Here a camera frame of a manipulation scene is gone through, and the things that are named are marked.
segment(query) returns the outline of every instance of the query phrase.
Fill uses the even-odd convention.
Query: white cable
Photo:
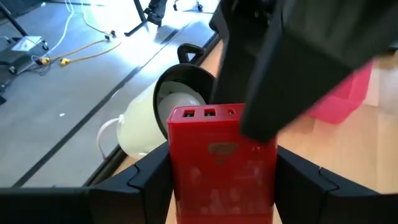
[[[65,0],[65,5],[66,5],[66,7],[67,7],[68,11],[69,11],[70,13],[72,13],[72,10],[74,10],[74,8],[73,8],[72,4],[70,5],[70,6],[71,6],[71,9],[69,9],[69,7],[68,7],[68,3],[67,3],[67,0]]]
[[[70,15],[69,15],[69,17],[68,17],[68,19],[67,19],[67,22],[65,23],[65,27],[64,27],[64,29],[63,29],[63,34],[62,34],[62,36],[61,36],[61,39],[58,41],[58,43],[57,43],[53,48],[51,48],[51,49],[47,52],[47,54],[49,54],[51,51],[55,50],[55,49],[61,44],[61,42],[62,42],[63,39],[65,38],[65,35],[67,34],[69,21],[70,21],[70,19],[72,18],[72,16],[73,16],[74,13],[75,13],[75,9],[73,8],[72,3],[70,2],[70,0],[68,0],[68,2],[69,2],[69,5],[70,5],[70,7],[71,7],[71,9],[72,9],[72,12],[70,13]]]
[[[104,132],[104,130],[105,130],[109,125],[111,125],[111,124],[113,124],[113,123],[116,123],[116,122],[118,122],[118,121],[119,121],[119,118],[110,119],[109,121],[107,121],[106,123],[104,123],[104,125],[102,125],[102,127],[101,127],[101,128],[98,130],[98,132],[97,132],[97,140],[96,140],[97,148],[98,148],[99,152],[101,153],[101,156],[102,156],[102,158],[103,158],[104,160],[106,159],[106,156],[105,156],[104,150],[103,150],[102,147],[101,147],[101,136],[102,136],[102,133]]]
[[[81,3],[81,11],[83,12],[83,18],[84,18],[86,24],[87,24],[89,27],[93,28],[94,30],[97,30],[98,32],[101,32],[101,33],[103,33],[103,34],[109,35],[110,32],[100,30],[100,29],[98,29],[98,28],[93,27],[92,25],[90,25],[90,23],[88,23],[88,21],[87,21],[87,14],[86,14],[86,11],[85,11],[84,5],[83,5],[83,0],[80,0],[80,3]]]
[[[54,47],[52,47],[45,55],[48,55],[49,53],[51,53],[51,51],[55,50],[61,44],[61,42],[65,38],[65,35],[67,34],[69,21],[72,18],[72,16],[75,14],[75,9],[73,8],[73,5],[72,5],[70,0],[65,0],[65,6],[67,7],[68,11],[70,12],[70,15],[68,16],[68,19],[67,19],[67,21],[65,23],[65,27],[63,28],[62,36],[61,36],[60,40],[58,41],[58,43]],[[36,64],[34,58],[40,59],[40,58],[43,58],[43,57],[39,57],[37,55],[32,55],[30,57],[30,60],[32,61],[33,64]]]

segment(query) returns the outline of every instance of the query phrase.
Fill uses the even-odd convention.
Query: red power bank
[[[185,106],[170,115],[179,224],[272,223],[276,141],[239,133],[243,107]]]

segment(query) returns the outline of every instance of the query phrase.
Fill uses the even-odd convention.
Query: wooden table
[[[222,43],[201,65],[216,74]],[[398,57],[379,58],[367,98],[335,125],[301,116],[284,128],[278,143],[292,152],[380,193],[398,192]],[[135,163],[127,158],[116,172]],[[176,223],[174,197],[166,223]],[[274,223],[281,223],[275,210]]]

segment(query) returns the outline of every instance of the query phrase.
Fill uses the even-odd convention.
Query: usb port
[[[216,111],[214,109],[205,110],[205,116],[216,116]]]
[[[184,111],[184,118],[191,118],[195,115],[195,111],[194,110],[187,110]]]

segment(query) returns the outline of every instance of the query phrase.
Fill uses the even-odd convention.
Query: cable
[[[81,61],[81,60],[87,60],[87,59],[90,59],[90,58],[94,58],[94,57],[106,54],[106,53],[114,50],[116,47],[119,47],[121,44],[122,44],[122,41],[120,41],[118,44],[116,44],[115,46],[111,47],[110,49],[105,50],[104,52],[101,52],[101,53],[98,53],[98,54],[94,54],[94,55],[90,55],[90,56],[87,56],[87,57],[80,57],[80,58],[74,58],[74,59],[63,58],[63,59],[61,59],[61,66],[66,66],[66,65],[68,65],[70,63],[73,63],[73,62],[78,62],[78,61]]]
[[[65,35],[67,34],[67,30],[68,30],[68,25],[69,25],[70,19],[72,18],[72,16],[73,16],[74,13],[75,13],[75,9],[73,8],[72,3],[70,2],[70,0],[68,0],[68,2],[69,2],[69,4],[70,4],[70,7],[71,7],[72,11],[69,10],[67,0],[65,0],[65,5],[67,6],[68,11],[71,12],[71,13],[70,13],[70,15],[68,16],[68,19],[67,19],[67,21],[66,21],[66,23],[65,23],[65,27],[64,27],[64,29],[63,29],[63,34],[62,34],[60,40],[58,41],[58,43],[57,43],[54,47],[52,47],[52,48],[47,52],[47,54],[49,54],[50,52],[52,52],[53,50],[55,50],[55,49],[61,44],[61,42],[62,42],[63,39],[65,38]]]
[[[0,36],[0,38],[6,40],[8,44],[11,44],[11,43],[12,43],[12,40],[10,40],[10,39],[9,39],[8,37],[6,37],[6,36]]]
[[[41,60],[42,58],[46,57],[49,53],[51,53],[53,50],[55,50],[61,44],[61,42],[64,40],[64,38],[65,38],[65,36],[67,34],[67,30],[68,30],[68,25],[69,25],[70,19],[73,17],[73,15],[75,13],[75,9],[73,8],[73,5],[72,5],[70,0],[65,0],[65,6],[67,7],[68,11],[70,12],[70,15],[68,16],[68,19],[67,19],[67,21],[65,23],[65,27],[63,28],[63,33],[62,33],[61,38],[59,39],[59,41],[57,42],[57,44],[54,47],[52,47],[49,51],[46,52],[46,54],[44,56],[39,57],[37,55],[32,55],[30,59],[31,59],[31,61],[34,64],[37,63],[37,61],[34,60],[35,57],[38,58],[39,60]]]
[[[92,45],[95,45],[95,44],[98,44],[98,43],[101,43],[101,42],[105,42],[105,41],[108,41],[108,39],[97,40],[97,41],[92,42],[92,43],[90,43],[90,44],[88,44],[88,45],[86,45],[86,46],[80,47],[79,49],[72,50],[72,51],[69,52],[69,53],[65,53],[65,54],[59,55],[59,56],[57,56],[57,57],[49,58],[49,60],[54,60],[55,58],[62,58],[62,57],[65,57],[65,56],[74,54],[74,53],[79,52],[79,51],[81,51],[81,50],[83,50],[83,49],[86,49],[86,48],[88,48],[88,47],[91,47]]]
[[[57,57],[53,57],[53,59],[51,61],[49,61],[47,64],[45,65],[36,65],[35,68],[30,68],[25,70],[24,72],[34,72],[34,73],[38,73],[40,76],[46,75],[50,69],[51,69],[51,65],[54,64],[59,58]]]
[[[87,21],[87,14],[86,14],[86,11],[84,10],[83,0],[80,0],[80,3],[81,3],[81,11],[83,12],[83,18],[84,18],[86,24],[87,24],[89,27],[91,27],[91,28],[93,28],[94,30],[97,30],[98,32],[101,32],[101,33],[103,33],[103,34],[115,36],[115,31],[113,31],[113,30],[112,30],[112,31],[103,31],[103,30],[100,30],[100,29],[98,29],[98,28],[92,26],[90,23],[88,23],[88,21]]]
[[[97,148],[98,148],[99,152],[101,153],[101,157],[102,157],[104,160],[106,159],[106,156],[105,156],[105,153],[104,153],[103,148],[101,147],[101,136],[102,136],[102,133],[104,132],[104,130],[105,130],[109,125],[111,125],[111,124],[113,124],[113,123],[116,123],[116,122],[118,122],[118,121],[119,121],[119,118],[110,119],[109,121],[107,121],[106,123],[104,123],[104,125],[102,125],[102,127],[101,127],[101,128],[98,130],[98,132],[97,132],[97,139],[96,139]]]

